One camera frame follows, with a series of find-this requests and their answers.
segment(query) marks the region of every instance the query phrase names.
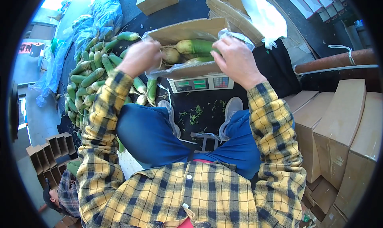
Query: man with cap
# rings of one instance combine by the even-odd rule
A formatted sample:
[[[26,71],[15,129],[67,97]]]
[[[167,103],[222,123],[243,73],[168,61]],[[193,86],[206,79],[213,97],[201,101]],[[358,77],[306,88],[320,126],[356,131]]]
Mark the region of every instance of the man with cap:
[[[47,186],[42,193],[44,201],[49,208],[76,218],[80,218],[80,204],[77,196],[78,181],[76,180],[79,166],[79,161],[68,162],[67,169],[62,174],[57,190],[50,187],[50,182],[46,178]]]

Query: yellow plaid shirt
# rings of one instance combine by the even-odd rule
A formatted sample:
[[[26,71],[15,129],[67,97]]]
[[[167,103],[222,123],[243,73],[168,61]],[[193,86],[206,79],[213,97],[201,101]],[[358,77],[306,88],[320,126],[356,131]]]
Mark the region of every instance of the yellow plaid shirt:
[[[254,190],[218,163],[172,163],[125,181],[115,128],[132,82],[115,69],[90,109],[77,173],[87,227],[178,227],[187,217],[196,228],[293,227],[301,219],[306,171],[290,108],[268,82],[247,93],[251,130],[264,161]]]

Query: gray sneaker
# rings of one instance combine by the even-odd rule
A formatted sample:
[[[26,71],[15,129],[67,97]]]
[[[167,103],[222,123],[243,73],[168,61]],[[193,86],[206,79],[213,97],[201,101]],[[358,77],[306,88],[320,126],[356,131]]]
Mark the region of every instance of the gray sneaker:
[[[235,96],[227,102],[226,108],[225,108],[225,122],[221,125],[218,132],[219,137],[223,141],[228,141],[230,139],[230,137],[228,137],[225,134],[226,127],[229,124],[234,113],[240,110],[243,110],[243,103],[239,97]]]
[[[170,109],[170,103],[166,100],[159,101],[157,106],[158,107],[166,107],[166,109],[169,112],[169,122],[170,122],[170,125],[172,126],[173,135],[179,139],[181,137],[181,130],[180,130],[179,126],[176,125],[174,122],[174,109],[173,109],[173,107]]]

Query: plaid shirt sleeve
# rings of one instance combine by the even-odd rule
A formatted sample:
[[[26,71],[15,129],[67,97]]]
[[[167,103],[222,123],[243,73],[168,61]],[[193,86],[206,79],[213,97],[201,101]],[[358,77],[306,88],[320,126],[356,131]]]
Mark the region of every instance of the plaid shirt sleeve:
[[[89,125],[78,149],[81,165],[77,172],[81,219],[96,220],[116,189],[125,181],[118,164],[115,136],[117,115],[133,84],[133,79],[114,69],[96,95],[89,111]]]
[[[264,163],[259,169],[259,181],[254,200],[263,225],[291,225],[300,220],[301,204],[306,184],[306,170],[287,103],[278,99],[269,82],[263,82],[247,93],[250,126]]]
[[[57,193],[59,195],[60,206],[71,216],[80,218],[76,184],[71,184],[72,180],[75,179],[69,170],[65,170],[62,174],[59,187],[57,188]]]

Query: digital scale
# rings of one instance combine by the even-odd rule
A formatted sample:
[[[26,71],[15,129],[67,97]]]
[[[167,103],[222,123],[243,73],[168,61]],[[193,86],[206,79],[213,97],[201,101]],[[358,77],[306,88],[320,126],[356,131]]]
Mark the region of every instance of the digital scale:
[[[233,89],[234,81],[225,74],[172,80],[168,78],[173,93]]]

